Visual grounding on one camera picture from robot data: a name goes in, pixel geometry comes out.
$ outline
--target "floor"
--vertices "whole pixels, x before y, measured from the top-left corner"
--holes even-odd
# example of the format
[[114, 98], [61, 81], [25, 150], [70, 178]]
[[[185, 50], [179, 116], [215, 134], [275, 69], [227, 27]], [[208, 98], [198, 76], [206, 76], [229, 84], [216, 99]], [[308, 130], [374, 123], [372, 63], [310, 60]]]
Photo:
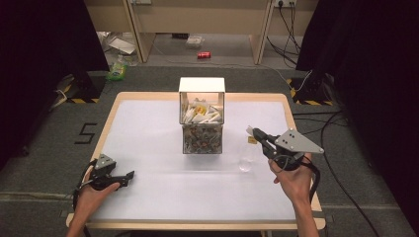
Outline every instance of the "floor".
[[[184, 39], [172, 39], [170, 34], [158, 35], [147, 63], [137, 64], [135, 67], [176, 66], [269, 69], [278, 73], [278, 75], [275, 73], [274, 75], [279, 77], [283, 77], [282, 73], [288, 70], [284, 79], [294, 75], [305, 75], [305, 72], [293, 71], [293, 65], [286, 63], [268, 44], [265, 46], [262, 64], [255, 65], [247, 36], [194, 36], [200, 36], [204, 39], [200, 49], [189, 49], [185, 46], [186, 41]], [[285, 47], [287, 39], [284, 37], [270, 37], [272, 43], [279, 48]], [[289, 46], [288, 50], [294, 51], [294, 48]], [[211, 58], [197, 59], [197, 51], [210, 51]], [[108, 50], [106, 56], [110, 65], [118, 61], [117, 50]], [[292, 55], [292, 59], [297, 60], [297, 57]], [[85, 109], [77, 107], [72, 109], [73, 114], [66, 116], [71, 119], [92, 119], [95, 117], [94, 113], [103, 112], [101, 108], [95, 108], [91, 105], [86, 107], [91, 108], [90, 113], [81, 115]], [[333, 107], [306, 107], [292, 104], [293, 116], [298, 130], [305, 131], [307, 137], [315, 142], [324, 142], [323, 147], [326, 147], [328, 151], [327, 159], [321, 156], [316, 157], [317, 165], [322, 172], [317, 193], [327, 222], [327, 228], [321, 230], [320, 235], [374, 236], [372, 228], [361, 216], [356, 206], [349, 200], [345, 194], [346, 192], [369, 218], [379, 236], [416, 236], [381, 176], [369, 166], [363, 147], [358, 142], [357, 136], [350, 127], [347, 118], [344, 116], [338, 117], [334, 120], [333, 125], [326, 129], [324, 137], [320, 138], [318, 129], [330, 118], [329, 113], [339, 110], [339, 107], [340, 105], [336, 101]], [[40, 136], [46, 136], [47, 141], [35, 140], [32, 155], [40, 157], [50, 156], [47, 149], [48, 145], [52, 143], [58, 144], [55, 149], [59, 149], [62, 145], [62, 152], [65, 153], [65, 155], [63, 154], [65, 157], [78, 156], [81, 150], [84, 152], [82, 154], [91, 154], [93, 152], [92, 149], [94, 147], [85, 147], [80, 150], [66, 149], [64, 143], [68, 142], [68, 139], [71, 142], [74, 139], [78, 139], [78, 133], [74, 134], [73, 137], [62, 136], [60, 128], [63, 125], [74, 126], [72, 122], [66, 120], [68, 118], [62, 117], [63, 115], [56, 113], [45, 122]], [[34, 179], [44, 179], [48, 183], [50, 175], [46, 173], [54, 174], [55, 176], [60, 174], [56, 174], [53, 168], [48, 167], [45, 159], [39, 161], [45, 163], [45, 170], [37, 171], [38, 176], [41, 177], [34, 177]], [[19, 181], [19, 178], [16, 178], [16, 176], [25, 176], [25, 173], [31, 171], [32, 165], [31, 162], [25, 163], [24, 160], [19, 159], [14, 160], [14, 163], [15, 166], [0, 173], [2, 179], [9, 179], [8, 181], [3, 180], [0, 182], [0, 230], [8, 230], [8, 232], [0, 233], [0, 236], [17, 236], [13, 234], [15, 231], [16, 233], [26, 233], [20, 236], [50, 236], [50, 233], [54, 233], [54, 231], [63, 233], [65, 231], [63, 223], [69, 211], [67, 209], [69, 194], [64, 194], [63, 192], [58, 192], [57, 194], [57, 191], [63, 190], [63, 187], [54, 183], [49, 183], [52, 185], [49, 185], [47, 188], [49, 199], [45, 197], [37, 198], [36, 193], [31, 193], [32, 189], [20, 189], [19, 187], [23, 187], [24, 183], [29, 181]], [[62, 163], [63, 165], [72, 164], [69, 160], [62, 160]], [[77, 173], [79, 168], [74, 166], [73, 169], [65, 172]], [[13, 184], [14, 187], [17, 187], [17, 190], [11, 194], [7, 190], [8, 186], [4, 185], [5, 183]], [[54, 212], [46, 211], [48, 209], [53, 209]], [[44, 218], [42, 219], [37, 218], [40, 211], [44, 211]], [[38, 232], [34, 233], [31, 231], [32, 229], [36, 229]], [[121, 231], [92, 230], [91, 233], [92, 236], [117, 236], [117, 234], [121, 234]], [[296, 236], [294, 231], [273, 231], [271, 234], [275, 237]]]

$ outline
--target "electrical outlet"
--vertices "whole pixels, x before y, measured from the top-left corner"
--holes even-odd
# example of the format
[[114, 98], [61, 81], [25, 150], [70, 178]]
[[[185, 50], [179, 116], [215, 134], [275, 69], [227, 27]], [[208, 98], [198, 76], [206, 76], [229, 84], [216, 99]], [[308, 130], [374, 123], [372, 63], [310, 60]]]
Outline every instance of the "electrical outlet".
[[283, 8], [295, 7], [296, 0], [275, 0], [274, 6], [280, 7], [280, 1], [283, 1]]

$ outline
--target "black cable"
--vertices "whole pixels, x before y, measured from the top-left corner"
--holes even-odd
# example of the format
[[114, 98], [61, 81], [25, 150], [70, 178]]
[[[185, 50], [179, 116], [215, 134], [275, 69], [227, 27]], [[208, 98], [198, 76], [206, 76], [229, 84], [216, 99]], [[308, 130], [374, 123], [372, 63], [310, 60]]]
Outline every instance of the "black cable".
[[313, 185], [310, 188], [310, 194], [309, 194], [309, 200], [311, 203], [311, 201], [313, 200], [314, 194], [317, 190], [318, 184], [320, 183], [320, 171], [317, 169], [317, 167], [314, 166], [314, 164], [311, 162], [310, 159], [308, 159], [305, 155], [303, 157], [308, 161], [308, 163], [300, 162], [300, 165], [307, 167], [314, 174]]
[[291, 62], [291, 63], [293, 63], [293, 64], [295, 64], [295, 65], [296, 65], [296, 62], [295, 62], [294, 60], [292, 60], [290, 57], [288, 57], [288, 56], [286, 55], [286, 52], [285, 52], [283, 49], [281, 49], [281, 48], [279, 48], [279, 47], [275, 46], [275, 45], [271, 42], [271, 40], [270, 40], [268, 37], [267, 37], [267, 40], [268, 40], [269, 44], [271, 45], [271, 47], [274, 49], [274, 51], [275, 51], [277, 54], [279, 54], [280, 56], [282, 56], [282, 57], [284, 58], [284, 60], [286, 59], [286, 60], [288, 60], [289, 62]]
[[[329, 118], [329, 120], [327, 121], [327, 123], [322, 127], [321, 129], [321, 134], [320, 134], [320, 144], [321, 147], [324, 148], [324, 144], [323, 144], [323, 135], [324, 135], [324, 129], [326, 128], [326, 126], [329, 124], [330, 121], [333, 120], [333, 118], [337, 115], [339, 115], [341, 112], [337, 112], [335, 113], [333, 116], [331, 116]], [[349, 198], [349, 200], [354, 204], [354, 206], [357, 208], [357, 210], [360, 212], [360, 214], [363, 216], [363, 218], [366, 220], [366, 222], [370, 225], [370, 227], [372, 228], [372, 230], [374, 231], [375, 235], [377, 237], [379, 237], [378, 232], [376, 230], [376, 228], [373, 226], [373, 224], [371, 223], [371, 221], [368, 219], [368, 217], [365, 215], [365, 213], [363, 212], [363, 210], [360, 208], [360, 206], [357, 204], [357, 202], [349, 195], [349, 193], [346, 191], [345, 187], [342, 185], [342, 183], [339, 181], [336, 173], [334, 172], [334, 170], [332, 169], [332, 166], [330, 165], [329, 159], [327, 158], [326, 155], [326, 151], [323, 152], [323, 156], [324, 156], [324, 160], [326, 161], [326, 164], [333, 176], [333, 178], [335, 179], [336, 183], [339, 185], [339, 187], [342, 189], [342, 191], [345, 193], [345, 195]]]
[[340, 112], [341, 111], [337, 111], [337, 112], [294, 113], [293, 116], [333, 115], [335, 113], [340, 113]]
[[[336, 121], [342, 120], [344, 118], [336, 118], [335, 120], [331, 121], [330, 124], [339, 125], [339, 126], [348, 126], [347, 124], [337, 123]], [[327, 122], [325, 120], [314, 119], [314, 118], [294, 118], [294, 120], [310, 120], [310, 121], [319, 121], [319, 122]]]
[[291, 20], [292, 20], [292, 25], [291, 25], [291, 29], [290, 29], [290, 27], [288, 26], [288, 23], [287, 23], [287, 21], [286, 21], [286, 19], [285, 19], [285, 17], [284, 17], [284, 15], [283, 15], [283, 11], [282, 11], [282, 5], [280, 5], [280, 15], [281, 15], [281, 18], [283, 19], [283, 21], [284, 21], [284, 24], [286, 25], [286, 28], [287, 28], [287, 31], [288, 31], [288, 33], [289, 33], [289, 39], [288, 39], [288, 41], [291, 39], [291, 41], [294, 43], [294, 45], [295, 45], [295, 47], [297, 47], [298, 49], [300, 49], [300, 47], [299, 47], [299, 45], [298, 45], [298, 43], [296, 42], [296, 40], [295, 40], [295, 36], [294, 36], [294, 34], [293, 34], [293, 21], [294, 21], [294, 19], [295, 19], [295, 13], [294, 13], [294, 4], [292, 4], [292, 7], [291, 7], [291, 13], [292, 13], [292, 18], [291, 18]]
[[[289, 41], [290, 41], [290, 36], [287, 38], [286, 45], [284, 46], [284, 50], [287, 50], [287, 46], [288, 46]], [[289, 66], [289, 65], [286, 63], [286, 60], [285, 60], [285, 58], [284, 58], [284, 57], [283, 57], [283, 60], [284, 60], [284, 64], [285, 64], [287, 67], [289, 67], [289, 68], [294, 68], [294, 67], [292, 67], [292, 66]]]
[[303, 135], [307, 135], [307, 134], [310, 134], [310, 133], [314, 133], [314, 132], [317, 132], [317, 131], [321, 131], [321, 129], [322, 129], [322, 128], [319, 128], [319, 129], [316, 129], [316, 130], [313, 130], [313, 131], [307, 131], [307, 132], [302, 133], [302, 134], [303, 134]]
[[299, 50], [301, 49], [301, 47], [296, 42], [295, 34], [293, 33], [293, 23], [295, 22], [295, 14], [296, 14], [295, 3], [291, 2], [290, 5], [291, 5], [291, 32], [292, 32], [292, 37], [293, 37], [293, 44], [295, 46], [296, 52], [299, 53]]
[[280, 48], [280, 47], [278, 47], [278, 46], [274, 45], [274, 44], [271, 42], [271, 40], [269, 39], [269, 37], [266, 37], [266, 39], [268, 40], [268, 42], [271, 44], [271, 46], [272, 46], [274, 49], [279, 50], [281, 53], [287, 53], [287, 54], [292, 54], [292, 55], [296, 55], [296, 56], [298, 56], [298, 53], [296, 53], [296, 52], [284, 51], [282, 48]]

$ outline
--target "human hand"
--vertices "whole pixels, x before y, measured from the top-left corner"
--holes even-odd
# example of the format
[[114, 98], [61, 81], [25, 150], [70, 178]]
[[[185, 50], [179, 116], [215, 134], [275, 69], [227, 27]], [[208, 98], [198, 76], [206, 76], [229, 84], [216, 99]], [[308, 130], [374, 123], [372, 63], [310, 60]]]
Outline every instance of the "human hand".
[[[305, 153], [304, 156], [304, 159], [307, 159], [305, 162], [311, 162], [311, 154]], [[281, 184], [284, 193], [293, 203], [298, 236], [319, 236], [309, 200], [312, 171], [301, 165], [296, 170], [283, 172], [274, 160], [270, 159], [268, 163], [271, 171], [277, 176], [274, 183]]]
[[[90, 177], [90, 171], [86, 173], [85, 177]], [[70, 222], [66, 236], [80, 236], [90, 216], [95, 213], [106, 197], [119, 187], [120, 183], [113, 183], [105, 189], [97, 191], [90, 185], [84, 186], [80, 191], [73, 219]]]
[[[304, 156], [311, 161], [311, 154], [305, 153]], [[283, 171], [274, 160], [268, 161], [271, 171], [276, 175], [274, 183], [280, 183], [284, 193], [293, 204], [297, 202], [309, 203], [309, 192], [311, 184], [312, 171], [305, 167], [299, 166], [293, 171]]]

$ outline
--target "yellow black tape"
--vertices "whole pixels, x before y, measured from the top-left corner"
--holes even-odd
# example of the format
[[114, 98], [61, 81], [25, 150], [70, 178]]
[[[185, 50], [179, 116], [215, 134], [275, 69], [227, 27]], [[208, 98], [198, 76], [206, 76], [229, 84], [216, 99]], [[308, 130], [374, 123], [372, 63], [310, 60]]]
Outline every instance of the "yellow black tape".
[[68, 103], [74, 104], [87, 104], [87, 103], [98, 103], [99, 99], [77, 99], [77, 98], [67, 98]]
[[328, 99], [323, 100], [313, 100], [312, 98], [307, 98], [303, 93], [300, 91], [295, 91], [292, 87], [293, 79], [288, 79], [287, 83], [290, 85], [291, 88], [291, 97], [293, 98], [293, 102], [300, 105], [310, 105], [310, 106], [332, 106], [332, 102]]
[[83, 94], [80, 92], [77, 86], [72, 86], [73, 84], [69, 84], [64, 89], [64, 94], [70, 94], [71, 96], [67, 96], [67, 103], [74, 103], [74, 104], [87, 104], [87, 103], [98, 103], [99, 102], [99, 95], [91, 94], [89, 91], [84, 92]]

